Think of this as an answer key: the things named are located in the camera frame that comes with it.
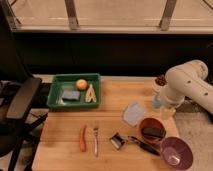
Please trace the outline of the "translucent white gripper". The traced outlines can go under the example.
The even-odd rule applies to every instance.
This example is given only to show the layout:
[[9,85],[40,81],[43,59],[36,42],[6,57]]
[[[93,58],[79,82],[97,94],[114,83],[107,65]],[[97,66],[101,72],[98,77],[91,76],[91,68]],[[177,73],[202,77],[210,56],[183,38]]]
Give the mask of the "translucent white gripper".
[[169,118],[171,118],[175,114],[176,109],[175,108],[171,108],[171,107],[166,107],[165,105],[163,105],[161,103],[160,90],[161,90],[161,86],[159,86],[157,84],[153,85],[152,106],[155,109],[159,109],[160,110],[160,115],[161,115],[161,119],[162,120],[168,120]]

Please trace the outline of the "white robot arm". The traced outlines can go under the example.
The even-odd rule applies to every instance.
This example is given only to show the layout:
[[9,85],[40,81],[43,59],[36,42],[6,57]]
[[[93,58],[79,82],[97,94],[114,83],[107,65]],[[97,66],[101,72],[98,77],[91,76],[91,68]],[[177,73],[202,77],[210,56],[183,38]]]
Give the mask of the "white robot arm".
[[164,85],[153,82],[154,99],[160,103],[162,119],[173,116],[188,97],[204,108],[213,123],[213,85],[205,81],[208,67],[201,60],[191,60],[167,70]]

